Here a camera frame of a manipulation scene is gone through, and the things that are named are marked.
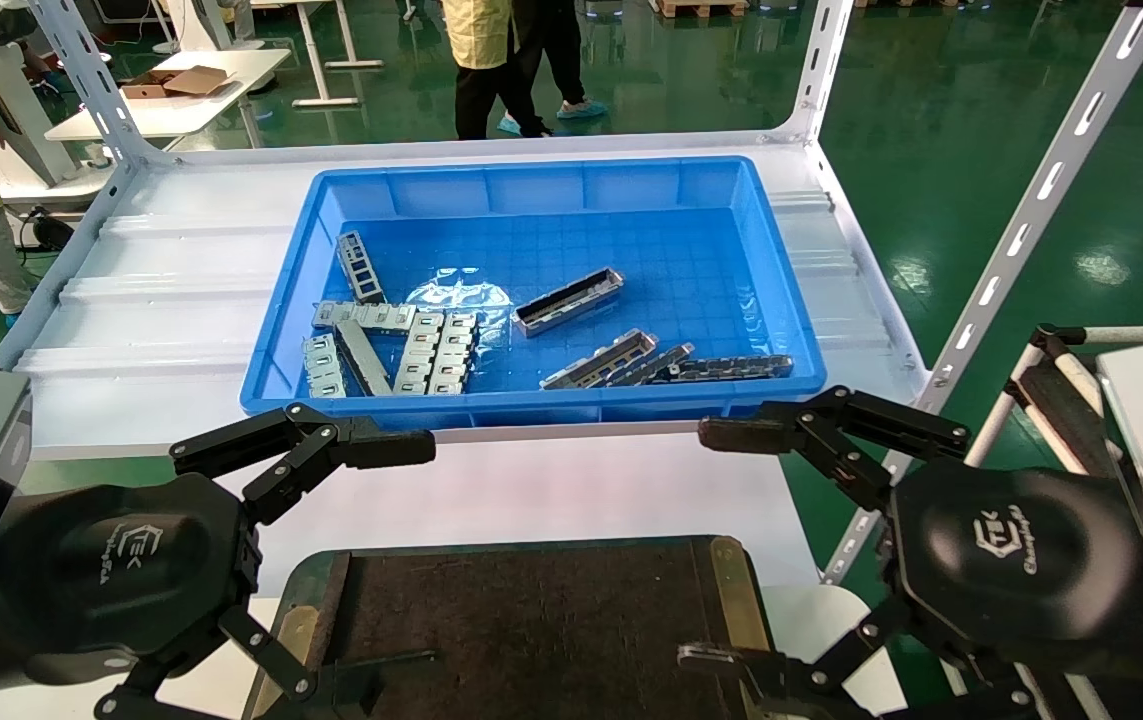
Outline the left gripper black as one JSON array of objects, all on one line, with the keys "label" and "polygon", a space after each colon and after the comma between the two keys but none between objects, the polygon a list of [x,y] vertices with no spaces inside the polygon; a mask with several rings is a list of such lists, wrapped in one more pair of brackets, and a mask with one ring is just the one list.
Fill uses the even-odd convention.
[{"label": "left gripper black", "polygon": [[[182,477],[168,483],[23,498],[0,527],[9,664],[22,682],[40,685],[94,682],[137,664],[97,702],[97,719],[213,719],[155,693],[227,637],[279,687],[263,719],[370,719],[385,671],[435,664],[438,651],[302,665],[239,607],[257,584],[255,523],[274,523],[341,467],[435,457],[429,430],[391,432],[369,416],[291,403],[174,443]],[[214,482],[265,459],[274,462],[246,483],[242,501]]]}]

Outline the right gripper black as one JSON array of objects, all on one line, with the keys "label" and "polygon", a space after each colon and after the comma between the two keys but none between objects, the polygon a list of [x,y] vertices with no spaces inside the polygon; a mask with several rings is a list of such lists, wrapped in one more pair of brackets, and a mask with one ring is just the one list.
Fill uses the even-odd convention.
[{"label": "right gripper black", "polygon": [[860,507],[887,510],[888,597],[813,664],[785,653],[681,643],[679,666],[737,680],[764,714],[804,719],[1032,719],[1020,675],[984,679],[933,705],[873,714],[844,687],[897,634],[942,659],[968,656],[1080,675],[1143,675],[1137,591],[1143,536],[1124,491],[1047,467],[924,465],[892,488],[865,441],[913,459],[964,459],[969,427],[845,386],[764,402],[745,418],[700,419],[728,454],[796,454]]}]

